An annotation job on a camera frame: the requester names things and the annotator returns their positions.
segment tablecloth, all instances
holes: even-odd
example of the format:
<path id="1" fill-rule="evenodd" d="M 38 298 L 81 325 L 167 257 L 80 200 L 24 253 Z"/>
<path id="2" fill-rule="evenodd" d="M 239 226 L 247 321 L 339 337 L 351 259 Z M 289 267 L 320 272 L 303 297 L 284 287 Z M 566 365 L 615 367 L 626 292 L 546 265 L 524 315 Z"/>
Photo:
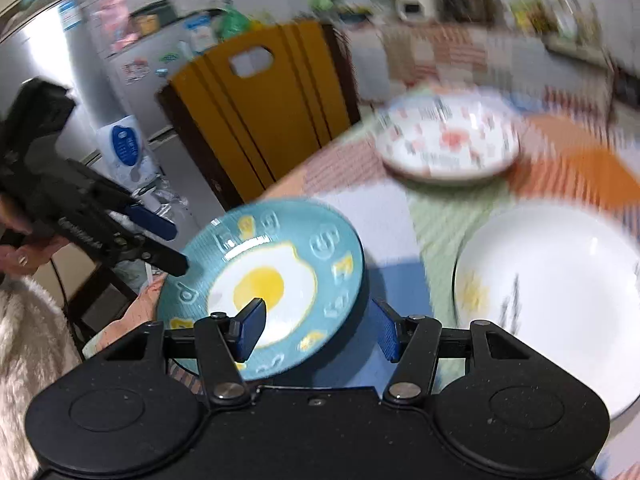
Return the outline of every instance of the tablecloth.
<path id="1" fill-rule="evenodd" d="M 436 90 L 467 92 L 425 87 L 393 105 Z M 566 200 L 596 208 L 634 237 L 640 234 L 640 145 L 619 129 L 607 131 L 603 122 L 589 115 L 569 117 L 553 104 L 524 98 L 511 104 L 524 116 L 519 132 L 523 157 L 483 186 L 438 188 L 392 178 L 374 149 L 372 117 L 311 157 L 265 198 L 307 196 L 340 210 L 362 240 L 374 283 L 371 295 L 382 295 L 403 315 L 432 314 L 444 326 L 455 326 L 451 282 L 456 255 L 465 233 L 496 208 L 518 200 Z M 352 358 L 348 370 L 333 383 L 322 372 L 311 377 L 312 382 L 373 383 L 380 389 L 393 365 L 383 363 L 379 349 L 362 339 L 352 341 L 344 352 L 369 353 L 365 365 L 354 372 L 358 358 Z M 440 386 L 459 373 L 456 365 L 440 367 Z M 612 422 L 596 473 L 605 480 L 640 479 L 639 442 L 640 400 Z"/>

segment plate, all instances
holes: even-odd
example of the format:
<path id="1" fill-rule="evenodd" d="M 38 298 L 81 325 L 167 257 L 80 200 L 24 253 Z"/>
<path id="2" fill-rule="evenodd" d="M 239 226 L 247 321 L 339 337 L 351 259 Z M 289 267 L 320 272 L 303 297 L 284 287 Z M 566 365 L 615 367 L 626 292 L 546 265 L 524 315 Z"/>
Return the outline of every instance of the plate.
<path id="1" fill-rule="evenodd" d="M 494 176 L 514 163 L 520 153 L 519 122 L 496 98 L 427 96 L 380 115 L 373 131 L 376 150 L 395 172 L 426 182 L 463 183 Z"/>
<path id="2" fill-rule="evenodd" d="M 574 375 L 612 418 L 640 394 L 640 251 L 613 221 L 569 205 L 500 212 L 454 271 L 461 328 L 488 319 Z"/>
<path id="3" fill-rule="evenodd" d="M 167 329 L 190 328 L 211 312 L 235 316 L 255 297 L 267 304 L 264 332 L 238 368 L 269 377 L 317 352 L 340 328 L 362 283 L 358 235 L 340 214 L 303 200 L 234 209 L 185 248 L 190 268 L 169 276 L 158 301 Z M 177 362 L 198 373 L 193 359 Z"/>

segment fried egg design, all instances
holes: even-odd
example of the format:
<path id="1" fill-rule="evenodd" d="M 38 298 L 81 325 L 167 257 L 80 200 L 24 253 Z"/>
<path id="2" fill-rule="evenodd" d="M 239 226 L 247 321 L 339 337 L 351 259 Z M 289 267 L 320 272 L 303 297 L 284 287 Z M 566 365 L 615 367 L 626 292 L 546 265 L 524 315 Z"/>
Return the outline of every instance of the fried egg design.
<path id="1" fill-rule="evenodd" d="M 290 243 L 256 247 L 233 258 L 209 290 L 207 311 L 235 316 L 263 298 L 267 321 L 256 348 L 286 338 L 305 319 L 316 298 L 316 274 Z"/>

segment white plate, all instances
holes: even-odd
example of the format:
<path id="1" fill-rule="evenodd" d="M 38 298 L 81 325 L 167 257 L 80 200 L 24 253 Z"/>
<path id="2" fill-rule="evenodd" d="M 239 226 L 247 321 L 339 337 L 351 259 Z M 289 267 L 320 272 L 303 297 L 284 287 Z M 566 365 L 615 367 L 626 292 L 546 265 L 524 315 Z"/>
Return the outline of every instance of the white plate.
<path id="1" fill-rule="evenodd" d="M 388 167 L 427 182 L 468 182 L 510 167 L 520 152 L 519 117 L 496 99 L 424 97 L 378 118 L 376 149 Z"/>
<path id="2" fill-rule="evenodd" d="M 459 326 L 488 319 L 594 390 L 611 418 L 640 394 L 640 251 L 594 212 L 550 202 L 500 212 L 454 272 Z"/>

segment fridge magnet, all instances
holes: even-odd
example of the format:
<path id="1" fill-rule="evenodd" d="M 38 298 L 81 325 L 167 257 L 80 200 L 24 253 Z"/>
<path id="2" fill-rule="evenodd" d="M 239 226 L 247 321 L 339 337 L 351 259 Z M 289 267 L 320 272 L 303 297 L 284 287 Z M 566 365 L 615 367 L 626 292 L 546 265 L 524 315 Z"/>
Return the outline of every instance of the fridge magnet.
<path id="1" fill-rule="evenodd" d="M 142 79 L 150 70 L 149 63 L 142 57 L 137 57 L 132 62 L 125 63 L 122 66 L 122 71 L 124 72 L 128 85 Z"/>
<path id="2" fill-rule="evenodd" d="M 179 59 L 180 59 L 180 54 L 178 54 L 177 52 L 167 52 L 158 61 L 160 63 L 167 64 L 167 63 L 171 63 L 172 61 L 178 61 Z"/>

